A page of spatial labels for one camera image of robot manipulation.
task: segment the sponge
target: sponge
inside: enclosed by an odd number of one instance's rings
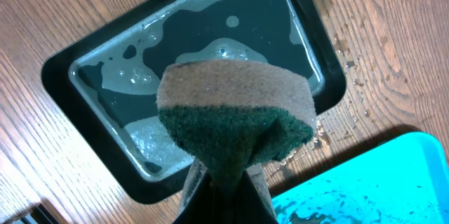
[[[280,161],[315,129],[307,80],[262,62],[171,65],[156,104],[176,145],[204,163],[224,194],[235,191],[246,168]]]

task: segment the blue tray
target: blue tray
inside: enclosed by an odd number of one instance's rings
[[[441,144],[407,133],[273,198],[279,223],[449,223]]]

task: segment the green scouring pad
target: green scouring pad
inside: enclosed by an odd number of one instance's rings
[[[280,161],[312,139],[315,108],[304,77],[262,62],[171,65],[157,93],[159,119],[232,194],[249,166]]]

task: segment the black tray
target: black tray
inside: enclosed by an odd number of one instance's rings
[[[211,57],[307,77],[318,114],[346,89],[312,0],[149,0],[48,59],[42,82],[126,192],[150,204],[182,189],[192,160],[158,124],[157,81],[170,64]]]

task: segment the brown wooden tabletop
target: brown wooden tabletop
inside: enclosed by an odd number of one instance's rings
[[[145,0],[0,0],[0,222],[43,202],[62,223],[172,223],[180,193],[134,202],[41,83],[54,53]],[[344,68],[314,142],[265,165],[276,195],[401,133],[449,153],[449,0],[315,0]]]

